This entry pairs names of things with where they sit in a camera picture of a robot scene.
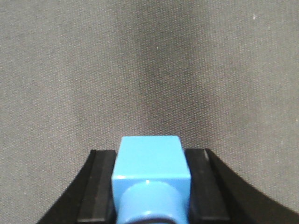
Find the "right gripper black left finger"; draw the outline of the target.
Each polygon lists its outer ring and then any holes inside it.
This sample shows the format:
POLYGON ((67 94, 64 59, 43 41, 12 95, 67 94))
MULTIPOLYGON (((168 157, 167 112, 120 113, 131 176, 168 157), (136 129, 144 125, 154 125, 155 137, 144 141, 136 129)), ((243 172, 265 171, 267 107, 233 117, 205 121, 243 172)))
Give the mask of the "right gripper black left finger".
POLYGON ((92 150, 64 193, 41 218, 43 224, 114 224, 111 176, 116 152, 92 150))

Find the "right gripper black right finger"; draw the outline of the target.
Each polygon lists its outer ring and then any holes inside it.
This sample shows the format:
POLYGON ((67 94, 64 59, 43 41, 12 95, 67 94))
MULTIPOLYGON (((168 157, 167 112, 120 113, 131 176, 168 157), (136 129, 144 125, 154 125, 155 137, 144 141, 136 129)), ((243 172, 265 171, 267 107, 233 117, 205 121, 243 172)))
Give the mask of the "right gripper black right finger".
POLYGON ((297 224, 298 213, 244 181, 209 149, 189 148, 191 224, 297 224))

